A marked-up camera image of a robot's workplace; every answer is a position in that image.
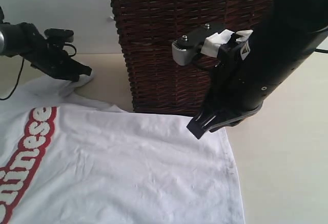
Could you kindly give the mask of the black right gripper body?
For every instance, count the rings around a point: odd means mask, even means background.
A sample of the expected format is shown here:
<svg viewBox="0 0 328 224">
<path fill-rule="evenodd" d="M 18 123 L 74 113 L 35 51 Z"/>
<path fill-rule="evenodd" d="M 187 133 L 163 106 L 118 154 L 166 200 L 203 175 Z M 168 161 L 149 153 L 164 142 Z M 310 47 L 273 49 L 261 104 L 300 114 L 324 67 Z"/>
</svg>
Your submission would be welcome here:
<svg viewBox="0 0 328 224">
<path fill-rule="evenodd" d="M 204 102 L 204 121 L 240 121 L 315 51 L 315 34 L 301 30 L 256 29 L 248 41 L 220 52 Z"/>
</svg>

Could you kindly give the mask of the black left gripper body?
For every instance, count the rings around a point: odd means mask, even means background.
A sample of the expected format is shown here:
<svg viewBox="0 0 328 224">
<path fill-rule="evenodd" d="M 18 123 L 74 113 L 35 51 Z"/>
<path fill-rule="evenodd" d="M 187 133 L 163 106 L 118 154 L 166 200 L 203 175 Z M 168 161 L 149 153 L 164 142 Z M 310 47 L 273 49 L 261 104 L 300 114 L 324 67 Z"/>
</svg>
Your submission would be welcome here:
<svg viewBox="0 0 328 224">
<path fill-rule="evenodd" d="M 77 61 L 64 50 L 64 47 L 71 43 L 51 42 L 30 23 L 21 23 L 19 28 L 24 33 L 26 44 L 20 56 L 54 79 L 79 80 L 80 76 L 75 75 Z"/>
</svg>

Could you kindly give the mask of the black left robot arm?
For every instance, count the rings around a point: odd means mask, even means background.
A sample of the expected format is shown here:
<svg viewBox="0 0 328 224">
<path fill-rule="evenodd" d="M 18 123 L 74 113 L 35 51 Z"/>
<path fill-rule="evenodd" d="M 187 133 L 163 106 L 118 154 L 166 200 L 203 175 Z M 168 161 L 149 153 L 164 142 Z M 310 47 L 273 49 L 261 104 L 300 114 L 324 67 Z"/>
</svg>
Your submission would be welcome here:
<svg viewBox="0 0 328 224">
<path fill-rule="evenodd" d="M 72 30 L 50 28 L 41 35 L 34 24 L 11 24 L 4 21 L 1 11 L 1 56 L 21 56 L 29 61 L 31 67 L 54 79 L 77 82 L 81 75 L 90 76 L 92 69 L 72 57 L 64 47 L 71 47 Z"/>
</svg>

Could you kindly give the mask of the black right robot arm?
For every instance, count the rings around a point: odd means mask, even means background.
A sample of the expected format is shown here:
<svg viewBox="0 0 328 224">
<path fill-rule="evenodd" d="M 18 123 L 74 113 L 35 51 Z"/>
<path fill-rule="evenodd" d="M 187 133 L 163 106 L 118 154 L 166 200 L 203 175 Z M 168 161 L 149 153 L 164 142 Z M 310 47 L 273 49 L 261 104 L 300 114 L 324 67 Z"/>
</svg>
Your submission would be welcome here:
<svg viewBox="0 0 328 224">
<path fill-rule="evenodd" d="M 256 114 L 263 101 L 327 38 L 327 0 L 273 0 L 272 9 L 244 42 L 232 35 L 218 49 L 209 91 L 188 130 L 233 127 Z"/>
</svg>

